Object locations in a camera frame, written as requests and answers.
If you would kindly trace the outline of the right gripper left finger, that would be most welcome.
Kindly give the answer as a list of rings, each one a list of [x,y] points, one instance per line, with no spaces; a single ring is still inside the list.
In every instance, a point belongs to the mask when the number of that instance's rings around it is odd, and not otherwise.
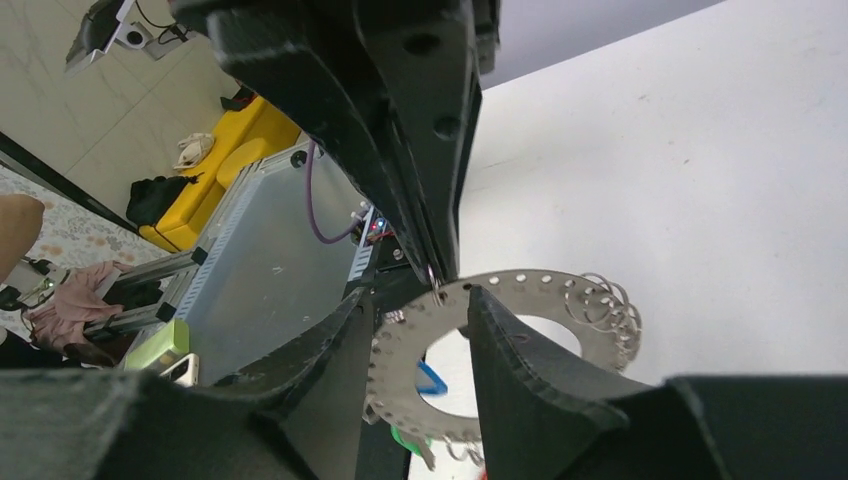
[[[5,479],[351,479],[372,321],[362,289],[214,387],[151,372],[6,371]]]

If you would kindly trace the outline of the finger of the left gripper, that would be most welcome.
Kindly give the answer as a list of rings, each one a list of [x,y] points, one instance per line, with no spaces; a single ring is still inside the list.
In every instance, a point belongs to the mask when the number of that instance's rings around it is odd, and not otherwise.
[[[389,97],[398,234],[423,280],[453,280],[456,191],[475,74],[473,4],[360,1],[356,21]]]
[[[390,220],[424,282],[438,278],[396,105],[361,38],[357,1],[172,1],[220,67],[331,155]]]

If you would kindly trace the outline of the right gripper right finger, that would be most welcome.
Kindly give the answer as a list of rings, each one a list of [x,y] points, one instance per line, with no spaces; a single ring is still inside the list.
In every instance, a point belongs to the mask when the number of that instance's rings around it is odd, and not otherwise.
[[[618,398],[629,424],[578,458],[490,466],[492,479],[843,479],[843,375],[676,376]]]

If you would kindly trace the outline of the large metal keyring disc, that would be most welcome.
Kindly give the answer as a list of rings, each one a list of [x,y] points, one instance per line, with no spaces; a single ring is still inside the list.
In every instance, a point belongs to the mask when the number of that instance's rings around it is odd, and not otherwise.
[[[440,410],[417,389],[430,347],[466,329],[477,413]],[[629,420],[615,400],[639,392],[624,370],[638,354],[642,320],[604,277],[506,270],[460,279],[388,314],[372,343],[365,409],[417,445],[464,444],[490,466],[571,461]]]

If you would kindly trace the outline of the key with black tag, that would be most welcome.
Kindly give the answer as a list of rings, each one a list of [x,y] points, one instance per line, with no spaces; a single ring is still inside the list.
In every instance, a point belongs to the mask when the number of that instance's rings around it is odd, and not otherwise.
[[[442,299],[441,284],[436,278],[434,269],[431,265],[427,266],[427,277],[431,286],[431,295],[434,304],[437,306],[443,306],[444,300]]]

